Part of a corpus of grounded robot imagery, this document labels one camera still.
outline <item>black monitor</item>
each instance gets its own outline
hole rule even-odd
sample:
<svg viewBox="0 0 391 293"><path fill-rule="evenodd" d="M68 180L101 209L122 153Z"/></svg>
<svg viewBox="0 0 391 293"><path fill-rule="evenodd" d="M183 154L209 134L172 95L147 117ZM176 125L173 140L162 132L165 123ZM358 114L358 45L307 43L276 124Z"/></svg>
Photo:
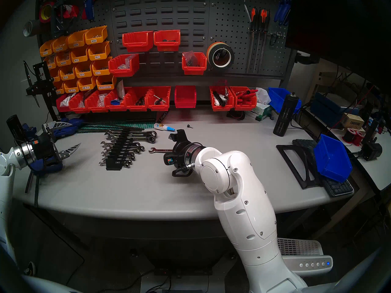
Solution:
<svg viewBox="0 0 391 293"><path fill-rule="evenodd" d="M292 0L286 46L338 64L389 93L391 0Z"/></svg>

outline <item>red storage bin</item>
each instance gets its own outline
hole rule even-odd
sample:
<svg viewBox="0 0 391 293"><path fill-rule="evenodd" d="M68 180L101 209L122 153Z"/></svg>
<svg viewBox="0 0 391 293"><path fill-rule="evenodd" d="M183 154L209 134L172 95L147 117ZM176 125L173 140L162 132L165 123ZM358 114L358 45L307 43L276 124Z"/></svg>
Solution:
<svg viewBox="0 0 391 293"><path fill-rule="evenodd" d="M130 111L147 111L147 96L151 87L125 87L124 102ZM136 106L135 103L144 97L144 105Z"/></svg>
<svg viewBox="0 0 391 293"><path fill-rule="evenodd" d="M151 87L147 96L147 108L152 111L168 111L170 107L171 86L155 86ZM155 105L157 97L162 98L165 102L162 105Z"/></svg>
<svg viewBox="0 0 391 293"><path fill-rule="evenodd" d="M176 108L195 108L197 102L195 86L175 86L174 100Z"/></svg>
<svg viewBox="0 0 391 293"><path fill-rule="evenodd" d="M216 91L217 93L225 95L225 90L228 90L228 102L225 104L224 107L216 106L215 105L215 99L213 96L213 91ZM228 111L231 108L233 108L234 105L234 99L232 92L229 87L226 86L209 86L210 90L210 101L212 102L212 109L213 111Z"/></svg>
<svg viewBox="0 0 391 293"><path fill-rule="evenodd" d="M65 93L65 94L61 95L58 99L56 99L56 106L57 106L58 112L71 111L71 109L69 109L69 107L60 107L61 102L63 100L65 100L67 96L69 96L69 94Z"/></svg>
<svg viewBox="0 0 391 293"><path fill-rule="evenodd" d="M256 107L256 95L254 93L254 96L251 98L251 104L246 103L238 103L238 97L236 95L237 92L250 90L247 87L237 87L237 86L230 86L230 89L232 91L232 95L234 98L233 107L235 110L239 111L250 111L251 109Z"/></svg>
<svg viewBox="0 0 391 293"><path fill-rule="evenodd" d="M98 107L99 95L109 93L108 90L96 90L85 101L84 106L92 112L108 112L107 107Z"/></svg>
<svg viewBox="0 0 391 293"><path fill-rule="evenodd" d="M129 32L122 35L122 44L128 52L146 52L153 47L153 31Z"/></svg>
<svg viewBox="0 0 391 293"><path fill-rule="evenodd" d="M88 113L88 108L79 108L79 104L83 101L84 92L80 91L69 100L69 109L75 113Z"/></svg>
<svg viewBox="0 0 391 293"><path fill-rule="evenodd" d="M194 55L198 59L198 66L187 66L186 59L182 54L182 69L185 72L185 75L203 75L207 67L206 56L203 52L194 52Z"/></svg>
<svg viewBox="0 0 391 293"><path fill-rule="evenodd" d="M180 30L160 30L153 33L153 42L158 51L178 51L181 44Z"/></svg>
<svg viewBox="0 0 391 293"><path fill-rule="evenodd" d="M118 66L125 64L125 59L131 57L129 69L118 69ZM109 71L115 77L132 77L140 69L138 54L121 54L109 61Z"/></svg>
<svg viewBox="0 0 391 293"><path fill-rule="evenodd" d="M111 101L118 98L117 89L112 90L104 99L104 106L110 111L126 111L125 99L119 105L112 105Z"/></svg>

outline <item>wrench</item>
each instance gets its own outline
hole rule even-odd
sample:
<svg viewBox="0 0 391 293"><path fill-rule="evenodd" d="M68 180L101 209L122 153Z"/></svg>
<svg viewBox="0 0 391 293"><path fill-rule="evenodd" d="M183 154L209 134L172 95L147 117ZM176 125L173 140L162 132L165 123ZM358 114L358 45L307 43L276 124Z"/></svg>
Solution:
<svg viewBox="0 0 391 293"><path fill-rule="evenodd" d="M151 148L151 150L148 151L149 153L170 153L172 152L172 149L156 149L154 147Z"/></svg>

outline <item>gray table surface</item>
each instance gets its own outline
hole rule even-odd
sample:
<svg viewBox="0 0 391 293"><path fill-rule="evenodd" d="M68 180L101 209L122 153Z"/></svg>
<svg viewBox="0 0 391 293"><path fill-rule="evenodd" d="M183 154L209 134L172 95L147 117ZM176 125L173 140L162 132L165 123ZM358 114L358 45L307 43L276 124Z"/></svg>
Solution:
<svg viewBox="0 0 391 293"><path fill-rule="evenodd" d="M313 113L311 114L326 128L328 128L327 125L317 116ZM345 146L347 146L346 148L351 153L361 150L361 147L349 144L342 139L344 136L344 130L331 129L331 133L334 134ZM391 135L386 132L384 134L377 134L376 137L376 142L382 146L382 154L373 161L366 161L363 158L359 158L358 162L364 167L365 171L368 172L368 175L371 177L376 187L381 191L391 184Z"/></svg>
<svg viewBox="0 0 391 293"><path fill-rule="evenodd" d="M267 191L276 213L326 204L330 198L323 187L301 189L276 145L290 145L293 139L310 139L300 129L288 129L285 136L273 134L274 120L261 122L246 116L243 121L226 117L226 112L207 109L172 109L163 120L176 129L184 128L190 141L215 147L221 152L243 151L251 160L258 178ZM194 129L186 128L190 124ZM205 189L200 177L171 176L173 166L166 166L163 154L148 153L149 147L172 149L169 132L158 131L155 144L141 142L146 150L136 154L130 169L106 171L100 167L103 133L82 133L57 141L59 150L77 143L77 152L64 160L64 168L40 180L38 205L60 212L125 220L192 220L218 218L213 195ZM298 171L296 154L289 154ZM17 170L14 197L34 204L35 180L25 194L30 170Z"/></svg>

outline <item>blue storage bin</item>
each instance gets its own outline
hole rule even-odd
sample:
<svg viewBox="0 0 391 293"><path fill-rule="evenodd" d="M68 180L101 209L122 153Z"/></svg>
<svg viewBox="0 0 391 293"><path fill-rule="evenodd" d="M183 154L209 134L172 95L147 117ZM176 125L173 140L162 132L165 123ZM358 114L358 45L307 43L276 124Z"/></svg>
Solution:
<svg viewBox="0 0 391 293"><path fill-rule="evenodd" d="M321 175L343 183L351 172L351 163L341 141L321 134L314 148L316 167Z"/></svg>
<svg viewBox="0 0 391 293"><path fill-rule="evenodd" d="M269 97L271 99L269 105L272 106L275 111L280 113L282 104L284 103L287 94L290 94L290 92L285 88L269 87ZM301 108L301 100L299 100L299 102L297 103L294 113L297 113L300 108Z"/></svg>

